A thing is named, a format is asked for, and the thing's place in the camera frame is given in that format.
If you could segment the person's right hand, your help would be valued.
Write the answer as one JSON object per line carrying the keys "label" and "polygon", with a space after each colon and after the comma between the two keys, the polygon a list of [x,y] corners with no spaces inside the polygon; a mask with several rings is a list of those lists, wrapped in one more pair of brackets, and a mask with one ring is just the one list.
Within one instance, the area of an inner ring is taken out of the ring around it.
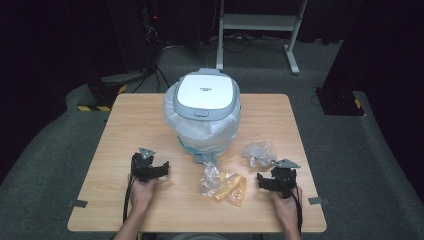
{"label": "person's right hand", "polygon": [[298,229],[298,208],[296,201],[301,201],[302,190],[296,187],[292,190],[293,196],[283,199],[277,192],[271,192],[270,196],[274,202],[277,218],[285,233],[299,231]]}

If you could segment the white plastic bin liner bag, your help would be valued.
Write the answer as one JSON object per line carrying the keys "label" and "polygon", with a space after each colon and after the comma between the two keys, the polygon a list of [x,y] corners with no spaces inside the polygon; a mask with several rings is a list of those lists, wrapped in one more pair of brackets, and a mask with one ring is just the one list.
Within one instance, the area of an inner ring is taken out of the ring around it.
{"label": "white plastic bin liner bag", "polygon": [[236,100],[234,110],[218,121],[197,121],[180,116],[174,110],[174,97],[177,85],[172,85],[165,93],[163,116],[165,122],[176,132],[180,144],[190,154],[222,155],[235,138],[241,115],[240,100]]}

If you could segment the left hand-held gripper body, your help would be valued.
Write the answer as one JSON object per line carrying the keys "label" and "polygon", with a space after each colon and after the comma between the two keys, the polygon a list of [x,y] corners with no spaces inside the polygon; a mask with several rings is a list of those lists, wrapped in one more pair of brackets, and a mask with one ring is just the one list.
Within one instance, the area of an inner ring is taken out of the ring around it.
{"label": "left hand-held gripper body", "polygon": [[155,151],[140,147],[131,159],[131,175],[140,182],[148,182],[154,179],[152,163]]}

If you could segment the yellow plastic wrapper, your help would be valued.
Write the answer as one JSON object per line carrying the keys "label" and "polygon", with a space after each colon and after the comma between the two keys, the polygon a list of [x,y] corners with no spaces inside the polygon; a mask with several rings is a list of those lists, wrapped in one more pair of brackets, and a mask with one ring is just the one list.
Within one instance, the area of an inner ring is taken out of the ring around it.
{"label": "yellow plastic wrapper", "polygon": [[217,201],[225,200],[228,203],[241,207],[245,198],[247,180],[238,173],[220,173],[219,186],[213,197]]}

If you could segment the white grey pedal trash can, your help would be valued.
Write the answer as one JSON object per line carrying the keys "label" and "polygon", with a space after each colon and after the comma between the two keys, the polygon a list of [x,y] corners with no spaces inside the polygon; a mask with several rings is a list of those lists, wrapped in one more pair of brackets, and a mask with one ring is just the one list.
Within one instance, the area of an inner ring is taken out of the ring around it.
{"label": "white grey pedal trash can", "polygon": [[[174,110],[197,121],[218,121],[227,117],[240,100],[239,86],[217,69],[201,68],[181,77],[174,97]],[[216,154],[191,154],[197,163],[212,162]]]}

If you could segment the clear shiny plastic wrapper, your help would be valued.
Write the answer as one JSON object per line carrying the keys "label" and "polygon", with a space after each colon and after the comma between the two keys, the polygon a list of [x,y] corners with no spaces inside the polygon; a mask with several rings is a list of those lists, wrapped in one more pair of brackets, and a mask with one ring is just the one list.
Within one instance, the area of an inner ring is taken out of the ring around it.
{"label": "clear shiny plastic wrapper", "polygon": [[201,179],[201,193],[206,196],[212,196],[220,187],[220,171],[213,163],[205,163],[204,167],[204,174]]}

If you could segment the person's left hand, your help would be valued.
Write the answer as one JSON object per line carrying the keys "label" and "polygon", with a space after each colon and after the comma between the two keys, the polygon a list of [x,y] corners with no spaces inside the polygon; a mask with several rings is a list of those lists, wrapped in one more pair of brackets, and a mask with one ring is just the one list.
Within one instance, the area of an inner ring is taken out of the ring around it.
{"label": "person's left hand", "polygon": [[154,195],[157,179],[148,182],[140,182],[137,178],[132,177],[130,181],[130,202],[131,214],[144,214],[149,207]]}

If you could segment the black base with hazard tape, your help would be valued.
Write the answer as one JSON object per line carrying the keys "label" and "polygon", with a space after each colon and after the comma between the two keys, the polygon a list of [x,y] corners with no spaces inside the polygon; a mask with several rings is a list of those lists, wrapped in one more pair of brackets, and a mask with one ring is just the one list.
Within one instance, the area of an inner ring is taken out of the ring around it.
{"label": "black base with hazard tape", "polygon": [[125,83],[106,83],[101,79],[88,83],[88,90],[94,97],[92,104],[78,104],[77,109],[83,112],[102,111],[109,112],[118,95],[127,88]]}
{"label": "black base with hazard tape", "polygon": [[339,95],[336,91],[316,88],[315,93],[325,115],[364,116],[365,111],[360,101],[352,92]]}

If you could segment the person's grey clothing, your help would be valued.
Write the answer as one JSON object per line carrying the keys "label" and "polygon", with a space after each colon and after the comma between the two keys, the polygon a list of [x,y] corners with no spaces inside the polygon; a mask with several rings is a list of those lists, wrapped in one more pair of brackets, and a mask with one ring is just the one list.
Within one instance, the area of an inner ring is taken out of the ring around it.
{"label": "person's grey clothing", "polygon": [[167,240],[231,240],[215,233],[177,233],[166,237]]}

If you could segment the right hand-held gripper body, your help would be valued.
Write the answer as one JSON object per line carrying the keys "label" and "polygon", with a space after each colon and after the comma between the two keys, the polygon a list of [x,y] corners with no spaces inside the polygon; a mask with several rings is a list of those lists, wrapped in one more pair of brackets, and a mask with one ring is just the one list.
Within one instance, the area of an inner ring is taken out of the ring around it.
{"label": "right hand-held gripper body", "polygon": [[291,190],[297,186],[297,172],[300,165],[294,163],[288,159],[282,159],[279,161],[272,160],[271,170],[272,175],[272,191],[277,191],[282,194],[283,199],[287,199],[291,196]]}

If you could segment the clear plastic wrap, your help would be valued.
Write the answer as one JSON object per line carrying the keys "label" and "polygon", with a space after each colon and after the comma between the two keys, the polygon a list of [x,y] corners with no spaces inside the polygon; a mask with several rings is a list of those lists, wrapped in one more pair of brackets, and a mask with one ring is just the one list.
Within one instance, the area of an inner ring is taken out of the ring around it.
{"label": "clear plastic wrap", "polygon": [[243,155],[249,160],[252,168],[268,167],[277,159],[271,142],[251,142],[245,146]]}

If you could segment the white metal stand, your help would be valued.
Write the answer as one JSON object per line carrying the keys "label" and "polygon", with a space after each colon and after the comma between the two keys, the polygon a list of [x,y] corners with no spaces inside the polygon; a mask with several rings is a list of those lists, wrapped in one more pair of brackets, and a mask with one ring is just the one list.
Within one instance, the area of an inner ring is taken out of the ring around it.
{"label": "white metal stand", "polygon": [[303,20],[308,0],[301,0],[296,15],[255,15],[255,14],[230,14],[225,12],[225,0],[221,0],[219,12],[218,46],[215,68],[224,69],[223,39],[225,30],[253,30],[253,31],[279,31],[290,32],[289,43],[284,46],[284,53],[288,60],[291,73],[298,75],[300,69],[296,62],[293,48]]}

